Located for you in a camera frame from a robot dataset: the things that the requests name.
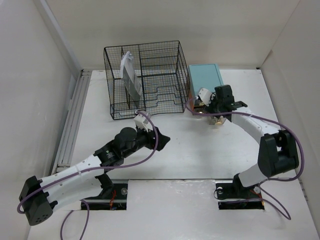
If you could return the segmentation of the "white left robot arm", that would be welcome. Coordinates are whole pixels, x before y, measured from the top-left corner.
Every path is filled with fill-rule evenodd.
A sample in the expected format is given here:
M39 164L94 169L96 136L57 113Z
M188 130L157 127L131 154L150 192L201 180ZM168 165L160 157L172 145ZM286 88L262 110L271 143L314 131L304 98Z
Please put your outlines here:
M29 177L19 195L18 210L30 226L36 226L73 202L98 196L107 198L114 187L107 175L109 171L121 168L125 158L142 148L161 151L170 140L159 129L125 127L113 140L76 165L47 177Z

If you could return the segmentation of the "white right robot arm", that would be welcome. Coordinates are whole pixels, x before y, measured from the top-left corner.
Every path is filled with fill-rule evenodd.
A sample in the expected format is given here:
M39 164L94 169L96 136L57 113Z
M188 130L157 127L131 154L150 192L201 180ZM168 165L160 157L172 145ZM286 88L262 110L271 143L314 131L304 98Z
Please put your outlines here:
M218 86L215 92L203 88L198 97L208 113L228 119L259 144L257 163L233 177L231 190L235 196L243 197L252 186L299 166L294 136L254 116L243 101L235 101L230 85Z

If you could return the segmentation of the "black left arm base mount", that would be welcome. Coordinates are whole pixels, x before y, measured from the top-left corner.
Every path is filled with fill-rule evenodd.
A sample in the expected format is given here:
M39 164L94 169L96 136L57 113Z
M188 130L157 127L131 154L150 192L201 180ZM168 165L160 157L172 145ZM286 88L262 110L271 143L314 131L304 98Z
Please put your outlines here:
M93 211L122 211L127 209L128 180L112 181L104 173L94 178L98 184L98 193L84 199Z

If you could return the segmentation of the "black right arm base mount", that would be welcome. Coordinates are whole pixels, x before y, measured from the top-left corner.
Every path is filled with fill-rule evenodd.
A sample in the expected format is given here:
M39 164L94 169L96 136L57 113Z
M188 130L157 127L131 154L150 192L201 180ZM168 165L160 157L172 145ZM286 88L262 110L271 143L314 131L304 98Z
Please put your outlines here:
M232 182L217 182L215 184L215 198L218 200L219 210L264 210L259 185L236 191Z

